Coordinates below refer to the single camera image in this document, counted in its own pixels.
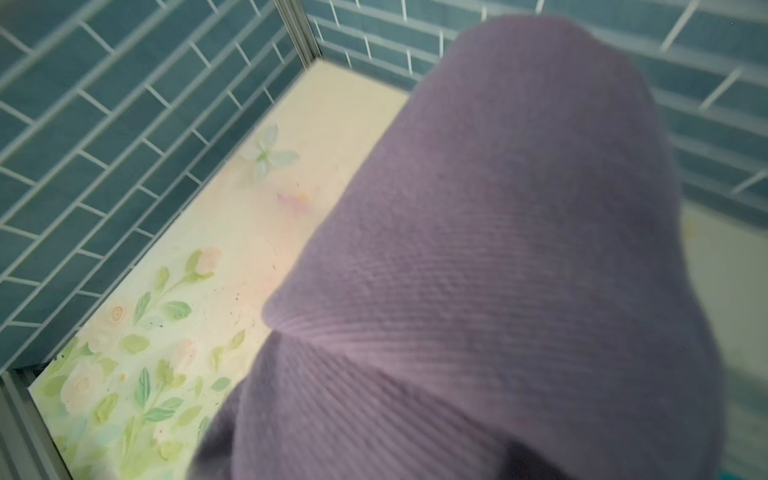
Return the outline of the purple trousers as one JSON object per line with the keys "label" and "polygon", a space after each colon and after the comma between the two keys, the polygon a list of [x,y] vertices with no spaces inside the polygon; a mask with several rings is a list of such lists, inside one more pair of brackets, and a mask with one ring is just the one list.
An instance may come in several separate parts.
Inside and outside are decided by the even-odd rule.
{"label": "purple trousers", "polygon": [[191,479],[714,479],[721,357],[641,73],[464,31],[267,301]]}

